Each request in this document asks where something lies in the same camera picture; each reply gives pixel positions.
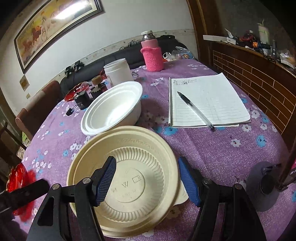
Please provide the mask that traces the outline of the beige disposable bowl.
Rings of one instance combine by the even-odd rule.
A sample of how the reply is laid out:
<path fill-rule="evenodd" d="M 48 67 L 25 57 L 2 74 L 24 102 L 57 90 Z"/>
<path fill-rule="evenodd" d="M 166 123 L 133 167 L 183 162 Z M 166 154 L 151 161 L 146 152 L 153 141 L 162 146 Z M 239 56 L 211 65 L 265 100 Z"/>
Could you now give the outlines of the beige disposable bowl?
<path fill-rule="evenodd" d="M 66 184 L 90 177 L 110 156 L 116 159 L 116 172 L 105 200 L 95 208 L 105 236 L 147 232 L 188 199 L 170 146 L 138 126 L 121 126 L 89 140 L 72 161 Z"/>

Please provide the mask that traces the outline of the small red plate far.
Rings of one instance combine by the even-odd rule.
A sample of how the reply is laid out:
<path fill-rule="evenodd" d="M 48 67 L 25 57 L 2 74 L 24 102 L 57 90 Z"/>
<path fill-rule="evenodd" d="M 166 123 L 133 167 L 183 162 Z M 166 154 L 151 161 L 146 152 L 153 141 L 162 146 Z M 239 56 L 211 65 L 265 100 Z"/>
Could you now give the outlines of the small red plate far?
<path fill-rule="evenodd" d="M 89 89 L 90 84 L 88 82 L 81 82 L 78 85 L 74 86 L 64 97 L 64 101 L 73 101 L 74 97 L 79 94 L 80 92 L 83 92 L 85 90 Z"/>

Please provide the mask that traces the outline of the small black clip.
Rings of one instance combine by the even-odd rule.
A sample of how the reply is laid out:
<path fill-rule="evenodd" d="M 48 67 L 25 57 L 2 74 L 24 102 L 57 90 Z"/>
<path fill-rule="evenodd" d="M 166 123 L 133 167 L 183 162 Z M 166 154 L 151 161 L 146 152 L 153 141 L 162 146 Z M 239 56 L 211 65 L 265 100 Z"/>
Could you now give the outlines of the small black clip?
<path fill-rule="evenodd" d="M 66 112 L 66 115 L 71 116 L 74 113 L 74 110 L 75 110 L 74 108 L 68 109 L 67 112 Z"/>

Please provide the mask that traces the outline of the black ballpoint pen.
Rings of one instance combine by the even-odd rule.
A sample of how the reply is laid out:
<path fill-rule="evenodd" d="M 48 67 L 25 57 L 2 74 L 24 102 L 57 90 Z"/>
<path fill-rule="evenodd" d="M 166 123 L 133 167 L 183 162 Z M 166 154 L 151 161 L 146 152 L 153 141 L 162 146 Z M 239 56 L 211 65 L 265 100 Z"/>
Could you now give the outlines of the black ballpoint pen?
<path fill-rule="evenodd" d="M 196 115 L 204 122 L 204 124 L 213 132 L 215 131 L 214 125 L 208 120 L 204 114 L 189 100 L 184 94 L 177 92 L 179 97 L 196 113 Z"/>

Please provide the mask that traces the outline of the framed horse painting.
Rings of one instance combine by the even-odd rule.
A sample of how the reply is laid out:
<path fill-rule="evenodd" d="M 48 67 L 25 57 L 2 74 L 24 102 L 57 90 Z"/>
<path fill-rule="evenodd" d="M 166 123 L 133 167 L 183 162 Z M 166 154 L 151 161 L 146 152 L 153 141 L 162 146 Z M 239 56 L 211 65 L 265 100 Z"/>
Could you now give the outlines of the framed horse painting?
<path fill-rule="evenodd" d="M 14 39 L 23 73 L 59 37 L 81 22 L 102 13 L 100 1 L 46 1 L 24 24 Z"/>

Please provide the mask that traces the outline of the pink sleeved thermos bottle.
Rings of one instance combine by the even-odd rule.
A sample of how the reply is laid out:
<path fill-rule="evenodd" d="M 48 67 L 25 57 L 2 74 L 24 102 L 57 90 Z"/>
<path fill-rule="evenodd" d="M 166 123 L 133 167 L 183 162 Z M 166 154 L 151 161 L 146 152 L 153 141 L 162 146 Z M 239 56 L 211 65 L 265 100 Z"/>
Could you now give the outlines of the pink sleeved thermos bottle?
<path fill-rule="evenodd" d="M 159 72 L 164 69 L 164 61 L 162 56 L 162 50 L 159 47 L 158 41 L 154 36 L 153 32 L 144 31 L 141 33 L 142 48 L 140 52 L 142 53 L 145 61 L 145 65 L 150 72 Z"/>

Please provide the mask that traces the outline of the white bowl stack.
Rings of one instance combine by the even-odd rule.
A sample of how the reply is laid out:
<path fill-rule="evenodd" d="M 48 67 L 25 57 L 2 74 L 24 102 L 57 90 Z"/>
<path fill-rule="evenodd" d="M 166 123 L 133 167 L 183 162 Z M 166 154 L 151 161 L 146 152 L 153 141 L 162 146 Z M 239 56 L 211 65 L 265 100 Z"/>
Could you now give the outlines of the white bowl stack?
<path fill-rule="evenodd" d="M 142 112 L 143 87 L 136 81 L 116 85 L 97 97 L 84 113 L 80 128 L 95 136 L 119 126 L 133 126 Z"/>

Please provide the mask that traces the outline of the black jar with cork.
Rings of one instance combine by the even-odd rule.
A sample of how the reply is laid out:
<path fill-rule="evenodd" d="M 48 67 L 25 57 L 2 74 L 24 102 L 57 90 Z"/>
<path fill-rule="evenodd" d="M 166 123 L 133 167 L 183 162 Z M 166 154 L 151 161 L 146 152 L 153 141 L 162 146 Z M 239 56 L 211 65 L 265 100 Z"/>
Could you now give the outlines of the black jar with cork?
<path fill-rule="evenodd" d="M 94 77 L 91 80 L 93 87 L 91 88 L 90 94 L 93 99 L 99 97 L 102 93 L 107 91 L 107 86 L 100 75 Z"/>

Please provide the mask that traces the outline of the dark wooden chair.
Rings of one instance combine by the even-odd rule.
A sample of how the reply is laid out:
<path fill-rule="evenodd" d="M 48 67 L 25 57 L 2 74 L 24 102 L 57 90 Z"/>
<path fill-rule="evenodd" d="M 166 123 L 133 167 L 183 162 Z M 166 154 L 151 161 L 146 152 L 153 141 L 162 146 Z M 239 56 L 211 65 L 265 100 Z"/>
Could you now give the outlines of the dark wooden chair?
<path fill-rule="evenodd" d="M 5 121 L 1 127 L 1 158 L 11 167 L 18 165 L 22 159 L 17 156 L 19 147 L 24 151 L 27 147 L 9 129 Z"/>

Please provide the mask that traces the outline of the white paper notebook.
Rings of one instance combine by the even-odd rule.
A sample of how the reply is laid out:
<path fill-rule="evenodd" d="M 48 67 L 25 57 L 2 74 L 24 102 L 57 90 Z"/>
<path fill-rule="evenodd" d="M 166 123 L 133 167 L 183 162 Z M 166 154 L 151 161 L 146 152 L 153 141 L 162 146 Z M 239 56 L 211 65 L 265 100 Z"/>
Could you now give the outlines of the white paper notebook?
<path fill-rule="evenodd" d="M 250 123 L 250 114 L 244 103 L 222 73 L 169 79 L 169 126 L 205 127 L 206 124 L 178 93 L 187 97 L 215 127 Z"/>

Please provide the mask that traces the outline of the red wedding glass plate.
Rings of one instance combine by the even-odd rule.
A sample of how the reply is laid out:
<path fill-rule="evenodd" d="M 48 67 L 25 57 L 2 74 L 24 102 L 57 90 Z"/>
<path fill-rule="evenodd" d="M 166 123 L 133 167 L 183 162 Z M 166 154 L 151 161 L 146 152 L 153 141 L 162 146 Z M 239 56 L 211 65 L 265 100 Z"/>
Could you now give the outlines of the red wedding glass plate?
<path fill-rule="evenodd" d="M 9 180 L 6 184 L 7 192 L 13 192 L 17 189 L 23 188 L 36 181 L 36 174 L 33 170 L 27 171 L 22 163 L 12 168 Z M 13 212 L 14 216 L 19 216 L 22 222 L 28 221 L 34 214 L 35 201 L 26 204 L 25 206 Z"/>

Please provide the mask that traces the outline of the brown wooden sideboard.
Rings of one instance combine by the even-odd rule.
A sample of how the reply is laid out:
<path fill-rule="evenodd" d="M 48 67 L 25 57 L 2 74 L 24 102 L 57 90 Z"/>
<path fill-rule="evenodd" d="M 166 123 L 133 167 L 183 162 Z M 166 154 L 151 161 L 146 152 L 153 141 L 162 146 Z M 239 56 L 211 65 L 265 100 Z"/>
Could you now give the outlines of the brown wooden sideboard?
<path fill-rule="evenodd" d="M 239 88 L 271 119 L 286 146 L 295 140 L 295 73 L 262 55 L 204 36 L 212 66 Z"/>

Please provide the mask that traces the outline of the black jar left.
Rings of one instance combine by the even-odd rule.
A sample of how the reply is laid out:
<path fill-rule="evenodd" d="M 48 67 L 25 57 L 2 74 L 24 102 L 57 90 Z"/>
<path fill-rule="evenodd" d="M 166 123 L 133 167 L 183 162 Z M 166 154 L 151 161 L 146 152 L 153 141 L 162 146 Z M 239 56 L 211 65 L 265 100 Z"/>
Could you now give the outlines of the black jar left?
<path fill-rule="evenodd" d="M 81 110 L 88 108 L 88 106 L 91 104 L 91 99 L 86 91 L 77 93 L 74 96 L 74 101 Z"/>

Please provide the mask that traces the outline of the white plastic jar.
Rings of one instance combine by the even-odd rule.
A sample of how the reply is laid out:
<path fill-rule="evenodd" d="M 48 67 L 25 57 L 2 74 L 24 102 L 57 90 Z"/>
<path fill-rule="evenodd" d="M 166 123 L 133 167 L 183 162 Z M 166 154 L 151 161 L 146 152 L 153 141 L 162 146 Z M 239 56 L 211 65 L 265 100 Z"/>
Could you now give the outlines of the white plastic jar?
<path fill-rule="evenodd" d="M 133 81 L 130 67 L 125 58 L 108 63 L 103 68 L 112 87 L 127 81 Z"/>

